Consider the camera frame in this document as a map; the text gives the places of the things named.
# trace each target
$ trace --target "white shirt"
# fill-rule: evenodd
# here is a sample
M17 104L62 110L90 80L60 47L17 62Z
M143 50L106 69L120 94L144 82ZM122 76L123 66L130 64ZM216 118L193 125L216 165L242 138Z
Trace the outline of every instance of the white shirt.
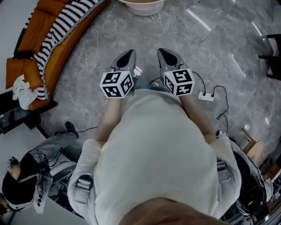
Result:
M96 222L119 224L131 209L157 197L222 216L239 196L241 177L230 145L215 142L214 146L205 142L173 96L136 91L102 149L93 140L83 148L100 151L93 171L95 202L91 202ZM237 186L234 197L223 204L225 211L219 208L222 193L216 152L223 152L230 161Z

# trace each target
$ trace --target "orange sofa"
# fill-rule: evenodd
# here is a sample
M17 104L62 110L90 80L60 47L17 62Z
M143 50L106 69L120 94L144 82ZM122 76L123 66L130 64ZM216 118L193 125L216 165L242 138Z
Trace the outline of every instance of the orange sofa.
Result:
M100 3L88 16L87 18L85 18L74 30L73 32L57 47L55 47L49 62L46 66L45 69L45 82L46 82L46 87L49 93L49 98L46 100L39 100L36 99L34 102L32 102L29 105L29 110L34 111L43 107L48 106L51 103L51 96L54 93L54 89L57 83L57 80L60 76L61 70L71 52L71 50L73 49L73 47L75 46L76 42L78 41L78 39L81 37L81 35L83 34L84 30L87 28L87 26L92 22L92 20L99 14L99 12L102 11L102 9L104 7L106 7L108 4L110 3L110 0L104 0L104 2ZM31 46L32 50L34 52L35 49L38 49L38 43L36 42L36 40L32 40L32 42L29 42L29 45ZM9 75L11 73L6 74L6 88L9 88L13 82L15 81L15 79L20 76L21 74L19 74L18 76L15 75Z

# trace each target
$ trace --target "white power strip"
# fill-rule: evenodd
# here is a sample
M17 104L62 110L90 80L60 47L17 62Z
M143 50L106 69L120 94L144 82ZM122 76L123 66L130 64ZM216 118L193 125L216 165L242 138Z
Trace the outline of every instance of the white power strip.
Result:
M212 97L212 94L206 93L205 96L203 94L204 94L204 92L199 92L198 98L200 100L205 100L205 101L210 101L210 102L214 101L214 97Z

